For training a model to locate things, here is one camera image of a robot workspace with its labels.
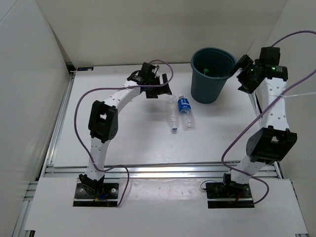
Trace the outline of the clear unlabelled plastic bottle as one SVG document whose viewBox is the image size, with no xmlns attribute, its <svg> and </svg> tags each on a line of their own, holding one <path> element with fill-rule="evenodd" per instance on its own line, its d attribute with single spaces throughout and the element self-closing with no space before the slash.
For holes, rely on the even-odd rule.
<svg viewBox="0 0 316 237">
<path fill-rule="evenodd" d="M 178 107 L 177 97 L 175 95 L 168 95 L 165 101 L 166 121 L 172 133 L 178 131 Z"/>
</svg>

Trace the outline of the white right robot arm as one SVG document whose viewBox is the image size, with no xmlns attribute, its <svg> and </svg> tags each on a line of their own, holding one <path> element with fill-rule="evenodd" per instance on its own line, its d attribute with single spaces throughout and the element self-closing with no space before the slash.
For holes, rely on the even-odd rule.
<svg viewBox="0 0 316 237">
<path fill-rule="evenodd" d="M 222 193 L 234 197 L 249 183 L 265 165 L 281 161 L 297 141 L 297 134 L 290 131 L 285 109 L 285 100 L 278 96 L 285 91 L 288 71 L 279 64 L 279 53 L 260 56 L 252 60 L 242 56 L 232 72 L 241 83 L 240 91 L 251 94 L 256 89 L 262 96 L 262 114 L 259 116 L 261 128 L 252 135 L 246 144 L 246 156 L 240 163 L 224 175 Z"/>
</svg>

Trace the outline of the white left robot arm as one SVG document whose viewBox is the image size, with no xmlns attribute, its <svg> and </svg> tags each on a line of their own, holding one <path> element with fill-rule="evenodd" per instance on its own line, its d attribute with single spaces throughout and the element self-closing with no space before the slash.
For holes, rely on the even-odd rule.
<svg viewBox="0 0 316 237">
<path fill-rule="evenodd" d="M 104 164 L 109 144 L 118 132 L 119 113 L 142 92 L 145 92 L 148 98 L 158 98 L 162 94 L 170 95 L 169 82 L 170 78 L 166 74 L 158 76 L 153 72 L 144 73 L 137 70 L 127 78 L 123 86 L 112 88 L 112 96 L 92 103 L 88 121 L 91 145 L 83 146 L 89 162 L 85 173 L 79 175 L 84 190 L 92 198 L 100 198 L 106 194 Z"/>
</svg>

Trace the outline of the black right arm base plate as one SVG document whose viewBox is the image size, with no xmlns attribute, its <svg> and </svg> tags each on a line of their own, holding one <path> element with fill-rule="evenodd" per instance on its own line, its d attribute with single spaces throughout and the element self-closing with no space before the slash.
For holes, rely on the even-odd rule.
<svg viewBox="0 0 316 237">
<path fill-rule="evenodd" d="M 205 180 L 200 184 L 200 189 L 206 191 L 208 209 L 254 208 L 248 184 L 238 189 L 223 182 Z"/>
</svg>

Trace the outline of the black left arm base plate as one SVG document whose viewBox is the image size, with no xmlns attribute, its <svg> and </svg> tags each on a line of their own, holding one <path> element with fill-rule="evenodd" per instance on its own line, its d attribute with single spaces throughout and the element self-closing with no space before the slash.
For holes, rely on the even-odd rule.
<svg viewBox="0 0 316 237">
<path fill-rule="evenodd" d="M 117 207 L 119 183 L 105 181 L 97 194 L 88 192 L 84 185 L 77 180 L 73 206 L 75 207 Z"/>
</svg>

